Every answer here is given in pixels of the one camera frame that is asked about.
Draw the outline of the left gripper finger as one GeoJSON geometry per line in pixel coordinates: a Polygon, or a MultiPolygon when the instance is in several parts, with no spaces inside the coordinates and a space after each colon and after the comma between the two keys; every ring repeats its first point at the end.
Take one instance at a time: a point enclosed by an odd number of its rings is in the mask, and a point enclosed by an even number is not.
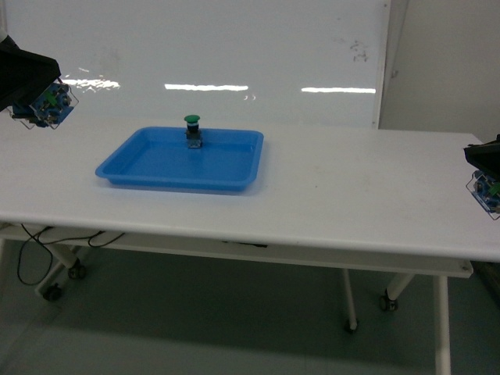
{"type": "Polygon", "coordinates": [[[32,104],[60,75],[54,59],[2,45],[1,110],[13,104],[32,104]]]}

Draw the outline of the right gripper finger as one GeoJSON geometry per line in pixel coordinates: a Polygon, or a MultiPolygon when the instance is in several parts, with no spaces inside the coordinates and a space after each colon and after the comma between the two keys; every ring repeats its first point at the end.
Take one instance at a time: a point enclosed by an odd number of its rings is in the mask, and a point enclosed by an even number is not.
{"type": "Polygon", "coordinates": [[[499,181],[499,135],[482,145],[468,145],[464,148],[464,156],[470,165],[499,181]]]}

